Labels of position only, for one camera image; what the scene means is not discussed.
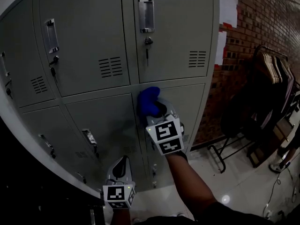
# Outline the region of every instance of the floor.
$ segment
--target floor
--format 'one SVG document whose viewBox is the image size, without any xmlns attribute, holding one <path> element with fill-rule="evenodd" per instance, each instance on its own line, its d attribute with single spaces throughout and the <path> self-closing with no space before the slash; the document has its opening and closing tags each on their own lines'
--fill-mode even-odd
<svg viewBox="0 0 300 225">
<path fill-rule="evenodd" d="M 226 148 L 223 157 L 246 143 L 247 141 L 244 139 L 238 145 Z M 219 202 L 237 211 L 262 216 L 263 208 L 270 198 L 273 184 L 277 179 L 277 174 L 271 172 L 268 165 L 280 158 L 275 152 L 262 165 L 254 169 L 250 160 L 246 157 L 246 153 L 247 150 L 243 149 L 225 160 L 227 168 L 223 174 L 219 172 L 218 166 L 220 163 L 216 162 L 217 159 L 214 159 L 216 154 L 213 150 L 208 151 L 207 148 L 204 148 L 193 151 L 190 153 L 188 160 L 194 170 L 211 188 Z M 278 211 L 283 210 L 287 214 L 296 205 L 300 204 L 299 193 L 297 197 L 294 197 L 296 201 L 292 203 L 293 188 L 297 186 L 299 191 L 300 187 L 298 177 L 300 173 L 300 149 L 297 150 L 292 159 L 289 169 L 294 182 L 292 182 L 288 170 L 284 170 L 279 176 L 281 184 L 275 185 L 272 200 L 265 210 L 264 216 L 269 214 L 273 221 L 279 219 Z M 174 185 L 137 193 L 130 213 L 132 219 L 139 218 L 142 220 L 153 216 L 171 216 L 179 213 L 193 219 Z M 110 206 L 104 207 L 104 214 L 105 222 L 110 224 L 113 214 Z"/>
</svg>

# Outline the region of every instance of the clothing rack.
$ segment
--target clothing rack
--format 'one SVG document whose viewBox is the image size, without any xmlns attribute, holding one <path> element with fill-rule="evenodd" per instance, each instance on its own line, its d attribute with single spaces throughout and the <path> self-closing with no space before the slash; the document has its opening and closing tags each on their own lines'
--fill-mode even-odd
<svg viewBox="0 0 300 225">
<path fill-rule="evenodd" d="M 266 50 L 269 50 L 269 51 L 271 51 L 271 52 L 273 52 L 273 53 L 276 53 L 276 54 L 278 54 L 278 55 L 284 57 L 284 58 L 286 59 L 286 61 L 288 61 L 287 55 L 285 55 L 285 54 L 283 54 L 283 53 L 281 53 L 281 52 L 278 52 L 278 51 L 276 51 L 276 50 L 274 50 L 274 49 L 272 49 L 272 48 L 270 48 L 270 47 L 267 47 L 267 46 L 265 46 L 265 45 L 259 45 L 259 46 L 257 46 L 257 48 L 256 48 L 255 51 L 254 51 L 254 54 L 253 54 L 253 57 L 252 57 L 252 65 L 254 65 L 256 56 L 257 56 L 258 52 L 259 52 L 261 49 L 266 49 Z M 207 147 L 208 150 L 210 150 L 210 149 L 212 148 L 212 149 L 215 151 L 215 153 L 216 153 L 216 155 L 218 156 L 218 158 L 220 159 L 220 162 L 221 162 L 222 165 L 223 165 L 223 169 L 221 170 L 221 173 L 225 172 L 225 170 L 226 170 L 226 164 L 225 164 L 225 162 L 224 162 L 225 159 L 231 157 L 232 155 L 236 154 L 237 152 L 243 150 L 245 147 L 247 147 L 247 146 L 249 146 L 249 145 L 251 145 L 251 144 L 253 144 L 253 143 L 256 142 L 256 141 L 250 141 L 250 142 L 248 142 L 245 146 L 243 146 L 242 148 L 238 149 L 238 150 L 235 151 L 234 153 L 232 153 L 232 154 L 226 156 L 225 158 L 222 158 L 221 154 L 222 154 L 223 150 L 224 150 L 227 146 L 229 146 L 229 145 L 231 145 L 231 144 L 234 144 L 234 143 L 237 142 L 237 141 L 240 141 L 240 140 L 243 139 L 244 137 L 245 137 L 245 136 L 242 136 L 242 137 L 238 138 L 237 140 L 235 140 L 235 141 L 233 141 L 233 142 L 231 142 L 231 143 L 229 143 L 229 144 L 228 144 L 228 142 L 229 142 L 230 137 L 226 137 L 225 143 L 224 143 L 223 146 L 222 146 L 221 148 L 219 148 L 219 149 L 217 149 L 214 145 L 210 145 L 210 146 Z"/>
</svg>

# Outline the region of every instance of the metal locker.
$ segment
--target metal locker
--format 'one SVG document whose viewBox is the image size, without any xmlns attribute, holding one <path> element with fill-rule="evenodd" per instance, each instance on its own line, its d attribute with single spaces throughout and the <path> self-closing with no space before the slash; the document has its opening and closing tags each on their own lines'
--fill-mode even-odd
<svg viewBox="0 0 300 225">
<path fill-rule="evenodd" d="M 90 141 L 85 133 L 87 130 L 96 140 L 103 170 L 108 171 L 118 158 L 127 155 L 136 189 L 143 187 L 146 176 L 131 94 L 77 102 L 66 107 L 86 140 Z"/>
<path fill-rule="evenodd" d="M 56 162 L 87 185 L 101 188 L 105 173 L 79 142 L 59 107 L 27 112 L 22 117 L 40 146 L 54 155 Z"/>
<path fill-rule="evenodd" d="M 1 20 L 0 38 L 2 79 L 16 105 L 53 99 L 38 54 L 32 0 L 22 0 Z"/>
<path fill-rule="evenodd" d="M 213 0 L 134 0 L 140 82 L 206 76 Z"/>
<path fill-rule="evenodd" d="M 173 104 L 180 121 L 184 124 L 183 143 L 185 147 L 188 146 L 194 130 L 203 91 L 204 84 L 198 84 L 162 89 L 159 94 L 160 97 Z M 148 135 L 146 135 L 146 143 L 153 187 L 162 188 L 173 184 L 173 177 L 166 158 L 161 156 L 155 147 L 153 149 L 151 138 Z"/>
<path fill-rule="evenodd" d="M 63 97 L 129 85 L 121 0 L 39 4 L 45 50 Z"/>
</svg>

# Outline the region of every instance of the locker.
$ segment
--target locker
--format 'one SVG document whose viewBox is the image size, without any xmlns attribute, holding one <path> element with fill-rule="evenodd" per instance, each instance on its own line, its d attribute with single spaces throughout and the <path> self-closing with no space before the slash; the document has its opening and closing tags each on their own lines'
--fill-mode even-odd
<svg viewBox="0 0 300 225">
<path fill-rule="evenodd" d="M 105 173 L 79 142 L 59 107 L 27 112 L 22 117 L 49 155 L 53 147 L 56 162 L 79 180 L 86 179 L 87 185 L 101 188 Z"/>
<path fill-rule="evenodd" d="M 131 94 L 66 106 L 82 134 L 84 135 L 84 131 L 88 129 L 95 138 L 104 171 L 108 171 L 118 158 L 124 155 L 129 157 L 133 181 L 139 190 L 146 177 Z"/>
<path fill-rule="evenodd" d="M 1 20 L 0 38 L 1 78 L 16 105 L 53 99 L 38 54 L 32 0 L 22 0 Z"/>
<path fill-rule="evenodd" d="M 121 0 L 39 0 L 60 94 L 129 85 Z"/>
<path fill-rule="evenodd" d="M 140 82 L 206 76 L 213 0 L 134 0 L 134 4 Z"/>
<path fill-rule="evenodd" d="M 184 124 L 183 142 L 185 147 L 190 142 L 198 115 L 204 84 L 162 89 L 159 96 L 170 101 L 180 121 Z M 146 135 L 149 170 L 152 174 L 153 187 L 162 188 L 173 183 L 168 162 L 157 149 L 153 149 L 150 136 Z"/>
</svg>

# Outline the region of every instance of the gray locker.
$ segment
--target gray locker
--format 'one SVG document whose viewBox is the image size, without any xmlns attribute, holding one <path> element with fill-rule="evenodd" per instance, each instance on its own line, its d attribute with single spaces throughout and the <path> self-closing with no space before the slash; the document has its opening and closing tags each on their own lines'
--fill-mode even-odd
<svg viewBox="0 0 300 225">
<path fill-rule="evenodd" d="M 204 84 L 182 86 L 175 88 L 162 89 L 159 96 L 170 101 L 180 121 L 184 124 L 183 142 L 185 147 L 190 141 L 196 118 L 198 115 Z M 168 162 L 161 156 L 157 149 L 153 150 L 151 138 L 146 136 L 147 154 L 149 160 L 149 170 L 152 174 L 152 181 L 157 188 L 162 188 L 173 183 Z"/>
<path fill-rule="evenodd" d="M 53 99 L 38 54 L 32 0 L 22 0 L 0 22 L 0 66 L 3 82 L 18 107 Z"/>
<path fill-rule="evenodd" d="M 129 85 L 121 0 L 39 0 L 61 95 Z"/>
<path fill-rule="evenodd" d="M 32 134 L 41 147 L 51 153 L 54 148 L 55 161 L 73 176 L 94 188 L 101 188 L 105 173 L 80 144 L 59 107 L 52 107 L 22 114 Z"/>
<path fill-rule="evenodd" d="M 130 158 L 133 180 L 138 190 L 139 184 L 142 186 L 146 177 L 131 94 L 66 106 L 78 129 L 91 131 L 97 142 L 99 160 L 104 171 L 108 171 L 118 158 L 124 155 Z"/>
<path fill-rule="evenodd" d="M 206 76 L 213 0 L 134 0 L 134 3 L 140 82 Z M 153 41 L 151 45 L 145 44 L 147 37 Z"/>
</svg>

